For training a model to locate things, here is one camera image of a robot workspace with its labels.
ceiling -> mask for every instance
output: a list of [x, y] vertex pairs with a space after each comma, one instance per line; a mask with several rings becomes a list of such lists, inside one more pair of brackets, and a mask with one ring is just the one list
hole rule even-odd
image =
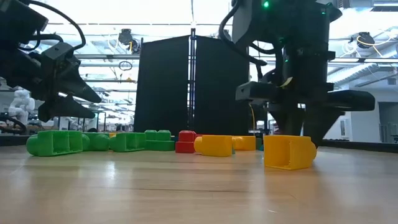
[[[231, 9], [231, 0], [42, 0], [42, 2], [61, 10], [80, 25], [85, 33], [87, 44], [75, 52], [78, 55], [129, 54], [122, 46], [115, 47], [121, 29], [131, 29], [134, 38], [143, 38], [144, 42], [187, 35], [192, 26], [196, 27], [198, 35], [215, 36], [218, 24]], [[44, 33], [61, 35], [65, 42], [72, 45], [80, 43], [76, 29], [65, 19], [40, 7], [31, 6], [31, 8], [49, 19]], [[398, 12], [372, 12], [371, 9], [370, 7], [341, 8], [343, 16], [333, 22], [330, 27], [330, 50], [335, 51], [337, 57], [398, 57], [395, 48], [398, 43]], [[230, 32], [232, 32], [231, 23], [232, 20], [227, 26]], [[349, 44], [350, 38], [356, 38], [359, 32], [370, 32], [376, 41], [376, 46], [360, 49], [357, 47], [356, 41]], [[54, 41], [43, 41], [39, 51], [43, 51], [53, 44], [55, 44]], [[261, 43], [261, 47], [270, 48], [269, 44], [265, 43]], [[253, 49], [250, 50], [250, 54], [258, 56], [258, 52]], [[107, 100], [109, 104], [113, 104], [114, 107], [110, 110], [134, 111], [137, 85], [135, 82], [126, 83], [125, 81], [128, 78], [133, 81], [137, 80], [139, 59], [129, 60], [132, 63], [132, 69], [126, 72], [118, 68], [117, 65], [120, 61], [83, 59], [80, 73], [84, 79], [92, 81], [88, 82], [89, 86], [102, 91], [100, 94], [104, 101]], [[331, 63], [328, 69], [329, 74], [332, 75], [341, 68], [355, 68], [358, 65], [352, 63], [353, 61], [343, 62], [339, 60], [339, 62]], [[273, 65], [264, 67], [263, 72], [271, 70], [272, 67]], [[393, 67], [395, 67], [394, 64], [391, 69], [377, 71], [373, 75], [363, 76], [358, 79], [359, 81], [356, 80], [348, 84], [357, 85], [355, 84], [357, 82], [366, 82], [392, 75], [395, 72]], [[253, 80], [256, 79], [256, 73], [255, 67], [252, 66]], [[380, 81], [367, 87], [384, 88], [383, 83]], [[124, 103], [126, 106], [115, 105], [115, 102], [110, 102], [110, 100], [117, 101], [119, 104]]]

table surface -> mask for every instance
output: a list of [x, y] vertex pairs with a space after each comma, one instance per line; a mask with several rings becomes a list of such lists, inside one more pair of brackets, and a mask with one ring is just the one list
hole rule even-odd
[[398, 155], [323, 148], [310, 169], [260, 152], [30, 157], [0, 147], [0, 223], [377, 223], [398, 220]]

red block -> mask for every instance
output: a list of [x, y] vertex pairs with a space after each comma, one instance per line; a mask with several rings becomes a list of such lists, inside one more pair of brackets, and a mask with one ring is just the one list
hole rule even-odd
[[195, 153], [193, 142], [176, 142], [175, 143], [176, 153]]
[[196, 133], [194, 131], [180, 131], [178, 135], [178, 141], [180, 142], [194, 142], [196, 137]]

building block stud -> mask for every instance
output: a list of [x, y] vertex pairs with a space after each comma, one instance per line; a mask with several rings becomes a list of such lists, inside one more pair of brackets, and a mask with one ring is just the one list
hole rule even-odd
[[174, 151], [175, 142], [171, 140], [171, 132], [161, 130], [159, 132], [153, 130], [145, 131], [146, 145], [145, 150], [150, 151]]
[[232, 136], [197, 137], [194, 143], [196, 152], [204, 156], [228, 157], [232, 156]]
[[109, 150], [109, 134], [105, 133], [84, 133], [90, 143], [84, 151], [108, 151]]
[[309, 168], [317, 149], [306, 136], [264, 136], [264, 165], [297, 170]]
[[144, 133], [119, 133], [109, 140], [109, 147], [115, 152], [136, 152], [145, 150]]
[[194, 131], [180, 131], [178, 134], [178, 142], [175, 143], [176, 153], [195, 153], [196, 133]]
[[41, 131], [26, 142], [27, 151], [33, 156], [60, 156], [83, 150], [83, 138], [79, 131]]
[[236, 151], [255, 151], [255, 136], [234, 136], [232, 137], [233, 146]]

wooden tabletop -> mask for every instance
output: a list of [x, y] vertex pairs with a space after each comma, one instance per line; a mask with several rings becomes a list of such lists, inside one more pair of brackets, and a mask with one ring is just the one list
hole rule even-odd
[[0, 147], [0, 223], [395, 224], [398, 155], [320, 149], [313, 168], [260, 152], [30, 157]]

